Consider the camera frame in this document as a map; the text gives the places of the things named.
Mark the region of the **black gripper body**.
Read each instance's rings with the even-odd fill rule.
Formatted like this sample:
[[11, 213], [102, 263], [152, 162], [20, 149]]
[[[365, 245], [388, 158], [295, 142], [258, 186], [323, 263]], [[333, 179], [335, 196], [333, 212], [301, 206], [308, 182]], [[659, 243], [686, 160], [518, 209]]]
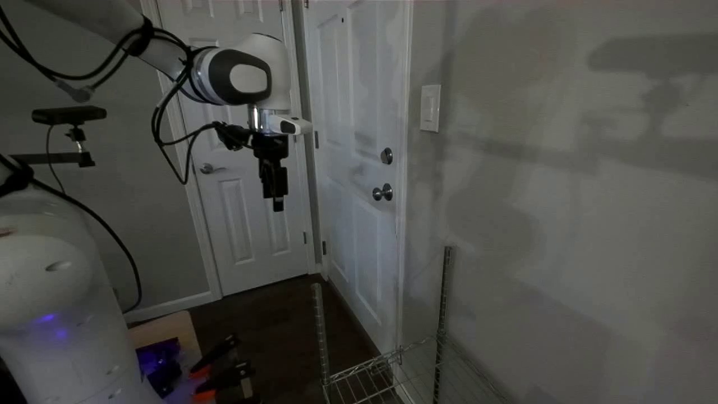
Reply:
[[254, 158], [258, 160], [258, 173], [263, 182], [264, 199], [288, 196], [288, 169], [283, 160], [290, 155], [284, 138], [263, 138], [258, 136], [251, 144]]

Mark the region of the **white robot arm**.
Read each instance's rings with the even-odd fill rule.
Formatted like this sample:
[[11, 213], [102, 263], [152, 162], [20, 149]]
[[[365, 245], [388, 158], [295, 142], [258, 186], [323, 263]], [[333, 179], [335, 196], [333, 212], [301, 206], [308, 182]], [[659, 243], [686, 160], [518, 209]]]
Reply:
[[162, 73], [189, 99], [208, 105], [246, 105], [249, 123], [215, 123], [226, 149], [251, 149], [258, 160], [263, 199], [283, 209], [290, 176], [283, 167], [288, 140], [301, 136], [290, 113], [290, 56], [269, 34], [249, 34], [233, 48], [191, 48], [159, 29], [129, 0], [30, 0], [77, 28], [84, 28], [129, 56]]

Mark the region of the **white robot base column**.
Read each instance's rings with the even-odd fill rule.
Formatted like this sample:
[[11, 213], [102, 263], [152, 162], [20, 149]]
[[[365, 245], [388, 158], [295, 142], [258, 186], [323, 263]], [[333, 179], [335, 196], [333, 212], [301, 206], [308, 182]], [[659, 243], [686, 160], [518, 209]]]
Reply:
[[28, 404], [162, 404], [84, 213], [19, 192], [0, 231], [0, 357]]

